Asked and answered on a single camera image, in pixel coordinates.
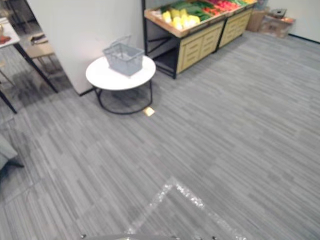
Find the small paper on floor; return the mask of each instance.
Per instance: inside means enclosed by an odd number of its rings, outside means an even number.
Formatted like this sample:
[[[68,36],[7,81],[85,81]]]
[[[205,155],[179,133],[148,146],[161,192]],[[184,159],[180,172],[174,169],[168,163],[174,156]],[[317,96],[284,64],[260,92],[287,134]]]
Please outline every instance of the small paper on floor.
[[[152,116],[156,111],[153,110],[151,107],[146,107],[144,110],[143,110],[144,114],[147,115],[148,117]]]

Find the produce display stand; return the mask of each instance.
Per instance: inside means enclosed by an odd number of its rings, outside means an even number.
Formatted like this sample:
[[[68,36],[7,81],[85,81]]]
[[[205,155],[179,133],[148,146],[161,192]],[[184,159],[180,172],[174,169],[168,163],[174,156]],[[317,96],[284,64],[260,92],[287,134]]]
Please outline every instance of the produce display stand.
[[[146,0],[141,1],[145,54],[154,60],[159,71],[173,79],[177,78],[177,74],[241,36],[255,4],[254,2],[233,11],[212,16],[194,27],[177,30],[153,14],[153,11],[161,6],[147,9]],[[164,31],[165,35],[150,37],[149,24],[159,31]]]

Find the white round table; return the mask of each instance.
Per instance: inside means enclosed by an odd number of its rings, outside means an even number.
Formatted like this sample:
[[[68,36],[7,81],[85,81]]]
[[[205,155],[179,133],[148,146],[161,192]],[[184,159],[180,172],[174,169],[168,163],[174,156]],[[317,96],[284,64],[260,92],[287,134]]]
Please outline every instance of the white round table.
[[[86,79],[93,85],[98,101],[103,109],[113,114],[126,115],[140,112],[152,104],[152,77],[155,75],[155,72],[156,64],[151,58],[147,56],[143,56],[142,69],[131,76],[126,76],[112,70],[109,67],[109,63],[106,57],[102,56],[97,60],[93,61],[88,66],[85,72],[85,76]],[[125,91],[129,89],[135,89],[141,85],[144,85],[147,82],[149,82],[150,101],[147,105],[144,105],[139,109],[130,112],[114,111],[104,106],[104,104],[101,101],[101,94],[103,90]]]

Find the black metal table leg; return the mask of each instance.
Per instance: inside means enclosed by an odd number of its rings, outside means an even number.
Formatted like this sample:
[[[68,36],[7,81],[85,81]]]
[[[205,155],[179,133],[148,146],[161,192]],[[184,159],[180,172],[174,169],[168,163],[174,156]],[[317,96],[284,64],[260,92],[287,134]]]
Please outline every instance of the black metal table leg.
[[[53,86],[53,84],[44,75],[44,73],[38,68],[38,66],[34,63],[34,61],[28,56],[28,54],[25,52],[25,50],[22,48],[22,46],[19,43],[16,43],[13,46],[21,54],[21,56],[37,71],[37,73],[43,78],[43,80],[46,82],[46,84],[48,84],[52,88],[52,90],[57,93],[58,90],[55,88],[55,86]]]
[[[14,106],[12,106],[12,104],[10,103],[10,101],[8,100],[8,98],[6,97],[6,95],[4,95],[4,93],[0,90],[0,98],[2,98],[2,100],[5,102],[5,104],[12,110],[12,112],[14,112],[15,114],[17,114],[17,111],[15,110]]]
[[[107,108],[101,101],[101,94],[103,92],[103,89],[100,89],[100,88],[97,88],[94,86],[94,92],[98,98],[98,101],[99,101],[99,104],[100,106],[108,111],[109,113],[112,113],[112,114],[118,114],[118,115],[130,115],[130,114],[135,114],[135,113],[139,113],[141,112],[142,110],[144,110],[145,108],[149,107],[152,103],[153,103],[153,91],[152,91],[152,79],[149,80],[149,90],[150,90],[150,101],[144,105],[143,107],[139,108],[138,110],[134,110],[134,111],[130,111],[130,112],[119,112],[119,111],[113,111],[113,110],[110,110],[109,108]]]
[[[175,56],[174,56],[174,66],[173,66],[173,75],[172,75],[172,78],[175,80],[177,79],[177,68],[178,68],[178,61],[179,61],[179,53],[180,53],[180,43],[181,43],[181,40],[180,39],[176,39],[178,41],[178,44],[176,46],[176,49],[175,49]]]
[[[7,166],[15,166],[17,168],[24,168],[25,166],[21,163],[19,163],[18,161],[16,160],[9,160],[7,163],[6,163]]]

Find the display crate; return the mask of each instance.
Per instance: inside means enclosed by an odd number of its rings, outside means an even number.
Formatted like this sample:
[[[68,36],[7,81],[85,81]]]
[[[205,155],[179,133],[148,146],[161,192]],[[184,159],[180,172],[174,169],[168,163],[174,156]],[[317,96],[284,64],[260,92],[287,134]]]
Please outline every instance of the display crate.
[[[197,0],[187,0],[186,2],[192,3],[192,2],[196,2],[196,1]],[[153,14],[154,11],[157,11],[159,9],[160,9],[160,7],[146,9],[144,11],[145,18],[147,18],[148,20],[150,20],[153,23],[157,24],[161,28],[167,30],[171,34],[175,35],[177,38],[183,38],[183,37],[186,37],[187,35],[190,35],[190,34],[192,34],[194,32],[197,32],[197,31],[199,31],[201,29],[205,29],[208,26],[225,19],[227,17],[227,15],[229,14],[228,11],[225,11],[225,12],[219,14],[219,15],[211,15],[211,14],[207,13],[208,15],[211,16],[211,18],[209,18],[207,20],[204,20],[204,21],[200,22],[199,24],[197,24],[197,25],[195,25],[193,27],[189,27],[189,28],[185,28],[185,29],[182,29],[182,30],[178,30],[175,27],[173,27],[170,23],[165,22],[162,18],[160,18],[160,17],[156,16],[155,14]]]

